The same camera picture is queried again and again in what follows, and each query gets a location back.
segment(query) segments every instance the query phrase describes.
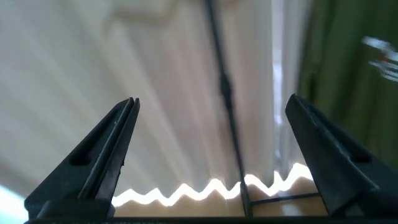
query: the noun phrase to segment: green fabric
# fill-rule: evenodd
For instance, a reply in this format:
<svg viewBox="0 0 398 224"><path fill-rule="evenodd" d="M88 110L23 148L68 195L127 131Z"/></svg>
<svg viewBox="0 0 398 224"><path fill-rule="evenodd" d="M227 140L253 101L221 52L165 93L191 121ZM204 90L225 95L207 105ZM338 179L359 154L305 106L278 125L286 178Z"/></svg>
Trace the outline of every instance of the green fabric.
<svg viewBox="0 0 398 224"><path fill-rule="evenodd" d="M398 47L397 0L315 1L298 94L398 170L398 82L369 61L384 54L364 37Z"/></svg>

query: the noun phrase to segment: black pole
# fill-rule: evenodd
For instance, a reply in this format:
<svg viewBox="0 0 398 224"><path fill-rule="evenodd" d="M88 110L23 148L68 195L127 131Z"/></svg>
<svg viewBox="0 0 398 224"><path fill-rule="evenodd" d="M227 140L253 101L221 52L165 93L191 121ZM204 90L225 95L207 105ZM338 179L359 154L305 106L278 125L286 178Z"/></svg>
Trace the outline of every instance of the black pole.
<svg viewBox="0 0 398 224"><path fill-rule="evenodd" d="M211 34L213 36L214 50L218 62L218 70L220 73L221 93L223 94L225 108L228 113L229 128L231 130L234 152L236 155L236 160L238 162L239 178L241 181L241 197L243 201L243 209L247 217L252 217L253 214L250 204L248 187L244 181L244 167L241 157L241 151L239 150L238 133L237 133L237 127L233 111L232 86L227 76L226 65L224 63L223 51L220 42L219 27L218 27L219 24L217 23L217 18L216 18L217 11L215 9L216 1L206 0L206 7L209 13L210 29L211 29Z"/></svg>

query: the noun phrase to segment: horizontal black bar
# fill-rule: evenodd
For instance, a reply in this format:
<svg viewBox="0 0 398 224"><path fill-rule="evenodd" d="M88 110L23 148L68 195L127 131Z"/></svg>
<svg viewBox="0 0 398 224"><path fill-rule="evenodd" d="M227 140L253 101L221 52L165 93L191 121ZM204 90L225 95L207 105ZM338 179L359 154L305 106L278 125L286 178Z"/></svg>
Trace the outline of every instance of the horizontal black bar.
<svg viewBox="0 0 398 224"><path fill-rule="evenodd" d="M293 200L293 199L300 199L300 198L309 198L309 197L317 197L319 196L318 192L315 193L308 193L308 194L300 194L300 195L289 195L284 197L277 197L277 198L269 198L264 200L256 200L251 202L251 205L261 205L263 203L271 203L271 202L280 202L283 200Z"/></svg>

